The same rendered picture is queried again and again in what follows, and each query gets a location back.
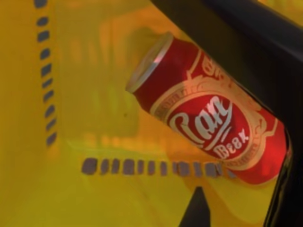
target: silver can rim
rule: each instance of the silver can rim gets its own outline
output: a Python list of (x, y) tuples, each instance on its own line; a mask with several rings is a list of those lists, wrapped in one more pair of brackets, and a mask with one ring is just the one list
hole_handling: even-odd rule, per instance
[(173, 40), (174, 36), (171, 32), (166, 32), (157, 40), (157, 42), (147, 52), (131, 75), (125, 88), (126, 91), (134, 93), (145, 83), (145, 81), (150, 77), (150, 75), (162, 61)]

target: yellow background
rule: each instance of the yellow background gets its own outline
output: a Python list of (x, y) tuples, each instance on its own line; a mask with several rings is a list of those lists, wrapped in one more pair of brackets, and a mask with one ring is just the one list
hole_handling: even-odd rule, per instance
[[(303, 22), (303, 2), (266, 4)], [(48, 16), (45, 27), (36, 26)], [(93, 176), (87, 157), (213, 161), (144, 113), (124, 90), (157, 37), (187, 39), (147, 0), (0, 1), (0, 227), (176, 227), (201, 185), (212, 227), (262, 226), (275, 182), (253, 187), (237, 179)], [(36, 41), (48, 29), (51, 38)], [(51, 57), (39, 60), (51, 48)], [(53, 64), (41, 78), (40, 69)], [(43, 103), (54, 79), (55, 95)], [(44, 118), (50, 104), (55, 113)], [(46, 124), (57, 124), (46, 132)], [(51, 147), (46, 138), (57, 131)]]

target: yellow plastic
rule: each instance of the yellow plastic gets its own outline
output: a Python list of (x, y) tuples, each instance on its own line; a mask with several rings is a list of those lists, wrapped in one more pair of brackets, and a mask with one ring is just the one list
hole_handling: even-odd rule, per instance
[[(0, 1), (0, 227), (176, 227), (199, 185), (212, 227), (262, 226), (275, 182), (253, 187), (171, 171), (166, 177), (82, 174), (87, 157), (213, 161), (124, 90), (159, 34), (187, 37), (148, 0), (41, 0), (40, 8), (34, 2)], [(287, 14), (287, 7), (280, 11)], [(47, 25), (37, 25), (41, 17), (49, 18)], [(38, 42), (43, 31), (50, 38)], [(41, 60), (45, 48), (51, 54)], [(45, 118), (52, 105), (55, 112)]]

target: can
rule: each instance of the can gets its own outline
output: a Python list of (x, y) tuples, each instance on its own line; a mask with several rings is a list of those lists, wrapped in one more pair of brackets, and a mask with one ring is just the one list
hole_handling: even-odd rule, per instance
[(262, 184), (278, 176), (286, 154), (283, 124), (195, 44), (165, 33), (126, 90), (144, 111), (244, 182)]

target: red beer can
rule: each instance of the red beer can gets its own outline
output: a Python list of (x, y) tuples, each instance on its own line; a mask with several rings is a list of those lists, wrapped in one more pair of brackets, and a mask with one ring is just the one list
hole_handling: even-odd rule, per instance
[(283, 124), (193, 43), (164, 34), (126, 90), (241, 180), (261, 184), (279, 174), (286, 154)]

